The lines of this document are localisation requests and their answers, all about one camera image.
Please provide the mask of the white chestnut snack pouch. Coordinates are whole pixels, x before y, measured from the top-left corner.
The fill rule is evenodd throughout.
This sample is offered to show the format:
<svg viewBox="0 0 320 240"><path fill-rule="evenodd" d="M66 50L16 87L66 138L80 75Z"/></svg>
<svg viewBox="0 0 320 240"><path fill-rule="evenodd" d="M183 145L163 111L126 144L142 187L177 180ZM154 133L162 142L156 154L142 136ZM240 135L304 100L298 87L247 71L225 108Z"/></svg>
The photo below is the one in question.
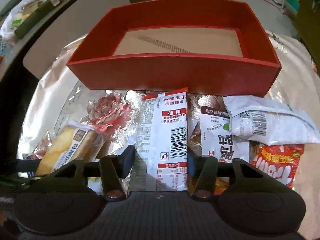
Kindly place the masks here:
<svg viewBox="0 0 320 240"><path fill-rule="evenodd" d="M202 155L215 157L219 162L231 163L239 158L249 161L249 141L232 135L230 117L225 110L202 106L200 114Z"/></svg>

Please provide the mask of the red white spicy strip packet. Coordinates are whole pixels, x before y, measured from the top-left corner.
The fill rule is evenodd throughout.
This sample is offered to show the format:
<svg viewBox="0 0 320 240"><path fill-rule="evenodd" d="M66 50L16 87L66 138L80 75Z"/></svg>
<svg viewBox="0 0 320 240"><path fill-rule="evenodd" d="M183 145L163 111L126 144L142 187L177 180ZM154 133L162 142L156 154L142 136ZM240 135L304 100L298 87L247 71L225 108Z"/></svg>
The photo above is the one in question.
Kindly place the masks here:
<svg viewBox="0 0 320 240"><path fill-rule="evenodd" d="M142 98L129 191L187 190L187 103L182 88Z"/></svg>

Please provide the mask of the yellow bread snack packet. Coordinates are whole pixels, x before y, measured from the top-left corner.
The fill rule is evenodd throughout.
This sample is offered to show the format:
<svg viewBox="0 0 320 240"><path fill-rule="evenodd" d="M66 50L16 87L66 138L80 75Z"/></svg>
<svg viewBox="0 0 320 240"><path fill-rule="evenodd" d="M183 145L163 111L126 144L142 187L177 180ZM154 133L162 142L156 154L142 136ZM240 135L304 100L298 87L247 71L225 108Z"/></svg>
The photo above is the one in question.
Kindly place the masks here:
<svg viewBox="0 0 320 240"><path fill-rule="evenodd" d="M78 158L93 162L104 142L104 136L95 129L69 121L44 154L35 174L50 174Z"/></svg>

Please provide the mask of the white barcode snack bag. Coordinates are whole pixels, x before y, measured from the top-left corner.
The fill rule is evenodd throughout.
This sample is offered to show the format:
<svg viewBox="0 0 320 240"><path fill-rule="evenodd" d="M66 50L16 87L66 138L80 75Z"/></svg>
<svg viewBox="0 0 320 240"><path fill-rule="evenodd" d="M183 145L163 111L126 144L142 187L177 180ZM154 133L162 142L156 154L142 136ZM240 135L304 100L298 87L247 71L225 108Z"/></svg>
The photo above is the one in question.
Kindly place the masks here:
<svg viewBox="0 0 320 240"><path fill-rule="evenodd" d="M319 130L305 111L252 95L225 96L232 135L268 146L318 144Z"/></svg>

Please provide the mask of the red crinkly snack bag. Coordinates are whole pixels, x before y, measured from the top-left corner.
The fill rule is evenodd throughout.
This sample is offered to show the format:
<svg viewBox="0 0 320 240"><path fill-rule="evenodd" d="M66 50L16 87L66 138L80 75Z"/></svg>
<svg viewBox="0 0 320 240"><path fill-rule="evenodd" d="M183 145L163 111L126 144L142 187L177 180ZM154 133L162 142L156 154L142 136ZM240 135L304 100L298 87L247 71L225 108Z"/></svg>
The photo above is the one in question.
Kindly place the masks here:
<svg viewBox="0 0 320 240"><path fill-rule="evenodd" d="M289 188L293 187L304 145L258 144L253 147L250 163Z"/></svg>

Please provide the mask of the clear waffle cookie packet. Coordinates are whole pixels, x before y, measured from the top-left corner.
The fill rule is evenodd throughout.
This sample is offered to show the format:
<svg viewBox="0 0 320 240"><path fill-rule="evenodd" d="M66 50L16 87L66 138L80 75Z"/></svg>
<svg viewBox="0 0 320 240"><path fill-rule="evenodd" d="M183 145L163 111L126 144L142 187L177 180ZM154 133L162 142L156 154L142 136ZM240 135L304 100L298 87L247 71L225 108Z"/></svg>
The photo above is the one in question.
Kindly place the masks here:
<svg viewBox="0 0 320 240"><path fill-rule="evenodd" d="M188 140L188 147L198 156L202 155L201 147L201 128L200 123L198 122L191 133L191 136Z"/></svg>

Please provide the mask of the red cardboard box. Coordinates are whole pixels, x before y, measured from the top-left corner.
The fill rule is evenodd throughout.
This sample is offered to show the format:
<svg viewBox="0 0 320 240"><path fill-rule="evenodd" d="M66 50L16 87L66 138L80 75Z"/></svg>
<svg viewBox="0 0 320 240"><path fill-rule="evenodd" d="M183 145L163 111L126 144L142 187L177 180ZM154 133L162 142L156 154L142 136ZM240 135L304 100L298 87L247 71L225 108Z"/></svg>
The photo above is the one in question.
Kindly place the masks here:
<svg viewBox="0 0 320 240"><path fill-rule="evenodd" d="M281 64L245 2L154 0L111 9L67 63L89 89L263 97Z"/></svg>

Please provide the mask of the grey curved counter table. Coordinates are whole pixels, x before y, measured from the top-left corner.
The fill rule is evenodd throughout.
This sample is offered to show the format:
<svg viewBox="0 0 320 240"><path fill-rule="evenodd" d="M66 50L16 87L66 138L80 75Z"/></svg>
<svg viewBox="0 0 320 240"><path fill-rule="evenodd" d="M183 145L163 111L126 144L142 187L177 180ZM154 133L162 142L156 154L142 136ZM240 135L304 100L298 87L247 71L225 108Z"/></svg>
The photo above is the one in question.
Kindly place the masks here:
<svg viewBox="0 0 320 240"><path fill-rule="evenodd" d="M112 8L129 0L63 0L13 46L1 63L1 79L24 67L43 77L61 49L85 35Z"/></svg>

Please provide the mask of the dark green long box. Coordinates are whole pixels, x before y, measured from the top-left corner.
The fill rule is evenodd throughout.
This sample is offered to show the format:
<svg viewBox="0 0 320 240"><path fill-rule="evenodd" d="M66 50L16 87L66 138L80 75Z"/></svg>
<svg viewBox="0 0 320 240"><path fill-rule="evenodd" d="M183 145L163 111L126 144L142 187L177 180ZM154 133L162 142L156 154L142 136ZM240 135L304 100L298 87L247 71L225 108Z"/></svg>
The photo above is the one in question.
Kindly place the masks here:
<svg viewBox="0 0 320 240"><path fill-rule="evenodd" d="M28 16L14 31L18 39L22 39L37 23L55 9L60 0L46 0L30 16Z"/></svg>

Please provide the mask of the white plastic shopping bag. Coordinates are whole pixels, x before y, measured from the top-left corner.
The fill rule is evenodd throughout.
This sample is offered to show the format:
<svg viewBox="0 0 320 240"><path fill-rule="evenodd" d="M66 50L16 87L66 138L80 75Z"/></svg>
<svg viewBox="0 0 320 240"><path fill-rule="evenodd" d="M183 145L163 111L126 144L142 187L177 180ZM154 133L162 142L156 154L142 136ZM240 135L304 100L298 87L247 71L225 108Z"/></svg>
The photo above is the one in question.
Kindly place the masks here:
<svg viewBox="0 0 320 240"><path fill-rule="evenodd" d="M47 0L21 0L8 13L1 26L1 37L10 40L15 36L14 31Z"/></svg>

